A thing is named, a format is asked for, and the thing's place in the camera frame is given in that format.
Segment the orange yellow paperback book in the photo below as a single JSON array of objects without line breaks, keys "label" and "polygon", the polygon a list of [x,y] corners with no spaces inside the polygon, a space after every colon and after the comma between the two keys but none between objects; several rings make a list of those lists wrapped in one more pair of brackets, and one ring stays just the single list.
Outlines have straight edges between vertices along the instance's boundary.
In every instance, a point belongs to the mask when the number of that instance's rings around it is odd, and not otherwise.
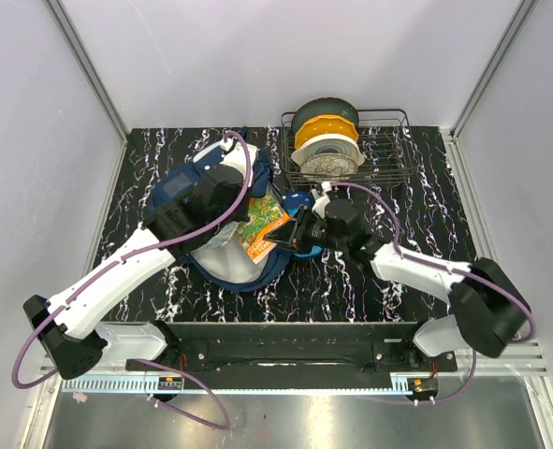
[{"label": "orange yellow paperback book", "polygon": [[248,222],[239,223],[235,237],[249,258],[258,265],[276,246],[264,237],[286,223],[289,214],[274,195],[266,193],[263,197],[250,200],[248,218]]}]

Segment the blue dinosaur pencil case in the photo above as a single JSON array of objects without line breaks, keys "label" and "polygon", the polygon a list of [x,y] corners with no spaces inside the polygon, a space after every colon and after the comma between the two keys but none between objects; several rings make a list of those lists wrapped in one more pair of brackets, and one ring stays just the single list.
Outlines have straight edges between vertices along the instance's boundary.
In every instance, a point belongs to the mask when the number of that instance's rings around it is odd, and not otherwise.
[{"label": "blue dinosaur pencil case", "polygon": [[[289,192],[282,195],[284,203],[284,210],[290,217],[293,217],[301,206],[313,206],[313,195],[309,191]],[[297,259],[314,259],[320,256],[323,252],[323,248],[319,246],[313,246],[308,253],[295,253],[294,257]]]}]

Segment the navy blue student backpack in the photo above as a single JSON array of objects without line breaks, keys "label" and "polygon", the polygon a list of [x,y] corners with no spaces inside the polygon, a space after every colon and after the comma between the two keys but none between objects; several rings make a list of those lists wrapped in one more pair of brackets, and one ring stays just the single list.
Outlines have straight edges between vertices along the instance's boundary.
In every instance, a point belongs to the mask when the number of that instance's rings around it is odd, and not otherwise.
[{"label": "navy blue student backpack", "polygon": [[[201,150],[190,162],[168,172],[154,186],[148,204],[150,214],[189,191],[207,171],[221,164],[219,141]],[[284,206],[282,195],[273,185],[270,161],[257,148],[247,191],[249,203],[253,197],[260,198],[266,193],[274,195]],[[235,237],[239,223],[221,224],[207,243],[179,257],[178,261],[193,265],[203,277],[230,292],[252,292],[274,281],[290,262],[291,255],[275,246],[265,259],[255,264]]]}]

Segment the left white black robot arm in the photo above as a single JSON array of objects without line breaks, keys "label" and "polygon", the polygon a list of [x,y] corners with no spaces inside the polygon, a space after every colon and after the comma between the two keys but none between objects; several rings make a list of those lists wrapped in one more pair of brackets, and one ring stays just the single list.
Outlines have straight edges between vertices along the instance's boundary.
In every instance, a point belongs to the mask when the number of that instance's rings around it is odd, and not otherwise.
[{"label": "left white black robot arm", "polygon": [[143,222],[112,256],[51,298],[34,295],[24,302],[34,328],[29,341],[41,343],[65,380],[129,359],[171,369],[179,348],[166,325],[108,325],[103,318],[157,272],[242,221],[252,183],[253,171],[238,164],[170,173],[153,189]]}]

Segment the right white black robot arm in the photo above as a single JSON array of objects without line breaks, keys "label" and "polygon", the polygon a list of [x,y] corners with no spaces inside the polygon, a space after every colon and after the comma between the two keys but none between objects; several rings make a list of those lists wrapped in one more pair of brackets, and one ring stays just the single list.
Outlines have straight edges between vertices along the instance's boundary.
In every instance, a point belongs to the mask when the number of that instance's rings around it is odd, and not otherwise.
[{"label": "right white black robot arm", "polygon": [[444,261],[402,249],[374,236],[348,200],[331,200],[321,210],[302,206],[265,238],[290,253],[314,247],[339,252],[381,281],[446,303],[449,315],[422,323],[406,337],[401,359],[412,370],[457,349],[497,358],[531,318],[530,306],[495,261]]}]

